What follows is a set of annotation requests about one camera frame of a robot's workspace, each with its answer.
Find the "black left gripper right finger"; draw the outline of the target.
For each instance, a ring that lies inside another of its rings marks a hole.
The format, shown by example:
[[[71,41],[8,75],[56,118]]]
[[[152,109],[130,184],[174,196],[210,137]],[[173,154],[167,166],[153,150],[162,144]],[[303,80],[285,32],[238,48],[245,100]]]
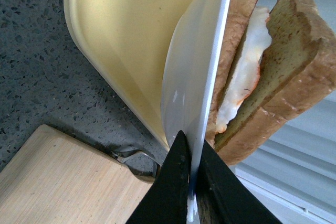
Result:
[[[204,142],[196,183],[200,223],[281,223]]]

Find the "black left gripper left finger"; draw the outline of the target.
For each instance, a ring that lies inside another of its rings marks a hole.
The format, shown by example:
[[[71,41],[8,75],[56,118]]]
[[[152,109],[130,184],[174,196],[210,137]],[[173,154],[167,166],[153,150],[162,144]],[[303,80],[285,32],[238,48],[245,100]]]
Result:
[[[179,131],[160,174],[127,223],[186,223],[190,151]]]

